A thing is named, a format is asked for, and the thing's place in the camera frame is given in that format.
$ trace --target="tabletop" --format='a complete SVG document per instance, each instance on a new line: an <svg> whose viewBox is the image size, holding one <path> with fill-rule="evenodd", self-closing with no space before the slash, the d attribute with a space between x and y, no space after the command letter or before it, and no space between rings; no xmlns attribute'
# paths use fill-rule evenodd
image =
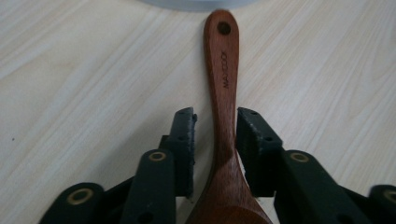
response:
<svg viewBox="0 0 396 224"><path fill-rule="evenodd" d="M236 105L285 149L314 155L367 195L396 185L396 1L265 0L231 9L240 32ZM64 189L134 175L179 109L193 106L194 196L213 126L203 27L210 12L134 0L0 3L0 222L37 223ZM258 199L276 223L272 200Z"/></svg>

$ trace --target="black plastic part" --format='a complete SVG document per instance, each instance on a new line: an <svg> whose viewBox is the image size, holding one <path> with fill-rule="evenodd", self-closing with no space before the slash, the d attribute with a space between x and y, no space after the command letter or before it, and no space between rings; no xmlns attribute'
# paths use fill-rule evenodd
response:
<svg viewBox="0 0 396 224"><path fill-rule="evenodd" d="M190 197L193 191L194 126L197 116L192 107L176 112L169 135L164 135L159 148L168 149L175 158L176 196Z"/></svg>
<svg viewBox="0 0 396 224"><path fill-rule="evenodd" d="M103 219L101 223L119 223L122 209L131 188L134 177L131 177L105 192L103 200Z"/></svg>
<svg viewBox="0 0 396 224"><path fill-rule="evenodd" d="M300 223L371 223L308 153L298 150L282 153L278 177L280 188L276 192L276 211L298 210ZM279 219L282 223L299 223L294 222L295 218L297 216Z"/></svg>
<svg viewBox="0 0 396 224"><path fill-rule="evenodd" d="M174 162L173 154L166 149L151 150L142 156L120 224L176 222Z"/></svg>
<svg viewBox="0 0 396 224"><path fill-rule="evenodd" d="M378 185L372 187L369 201L377 208L376 223L396 223L396 187L392 185Z"/></svg>
<svg viewBox="0 0 396 224"><path fill-rule="evenodd" d="M104 196L103 188L93 183L76 184L55 200L41 224L91 224L98 223L101 217L100 204Z"/></svg>
<svg viewBox="0 0 396 224"><path fill-rule="evenodd" d="M238 108L236 149L252 194L274 197L276 165L284 149L282 140L256 111Z"/></svg>
<svg viewBox="0 0 396 224"><path fill-rule="evenodd" d="M370 200L367 197L364 197L360 194L358 194L355 191L352 191L350 189L346 189L344 187L341 187L341 189L344 190L344 192L347 194L347 196L353 201L354 204L356 204L359 209L373 222L373 223L383 223L383 222L378 222L381 218L378 218L378 214L380 213L377 207L373 207L373 204L370 202Z"/></svg>

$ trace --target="wooden spoon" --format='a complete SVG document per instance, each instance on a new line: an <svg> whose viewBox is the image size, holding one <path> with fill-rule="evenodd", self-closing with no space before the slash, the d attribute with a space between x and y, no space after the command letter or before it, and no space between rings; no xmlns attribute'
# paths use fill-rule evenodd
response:
<svg viewBox="0 0 396 224"><path fill-rule="evenodd" d="M215 127L215 152L204 192L187 223L271 223L251 196L235 150L239 32L230 12L218 10L207 18L204 48Z"/></svg>

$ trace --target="hanging hole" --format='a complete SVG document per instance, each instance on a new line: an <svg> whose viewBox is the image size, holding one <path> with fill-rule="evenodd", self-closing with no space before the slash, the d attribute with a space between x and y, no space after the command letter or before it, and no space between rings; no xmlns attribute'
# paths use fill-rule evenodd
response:
<svg viewBox="0 0 396 224"><path fill-rule="evenodd" d="M150 223L153 219L153 215L150 212L143 213L137 218L137 221L139 223L145 224L145 223Z"/></svg>
<svg viewBox="0 0 396 224"><path fill-rule="evenodd" d="M225 21L221 21L218 24L218 31L222 34L222 35L229 35L231 32L231 26L230 24L228 24L228 22Z"/></svg>

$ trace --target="wood grain surface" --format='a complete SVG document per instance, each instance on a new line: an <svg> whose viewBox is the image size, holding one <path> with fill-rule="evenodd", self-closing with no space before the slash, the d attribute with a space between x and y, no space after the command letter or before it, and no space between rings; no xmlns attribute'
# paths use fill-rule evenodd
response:
<svg viewBox="0 0 396 224"><path fill-rule="evenodd" d="M284 148L313 154L366 195L396 185L396 2L266 0L232 9L236 106L260 112ZM210 12L133 0L0 3L0 223L37 223L79 182L109 189L170 131L198 115L194 196L214 130L202 33ZM271 200L258 199L276 223Z"/></svg>
<svg viewBox="0 0 396 224"><path fill-rule="evenodd" d="M230 12L216 10L206 19L204 53L215 148L205 189L187 223L270 223L248 189L235 149L239 31Z"/></svg>

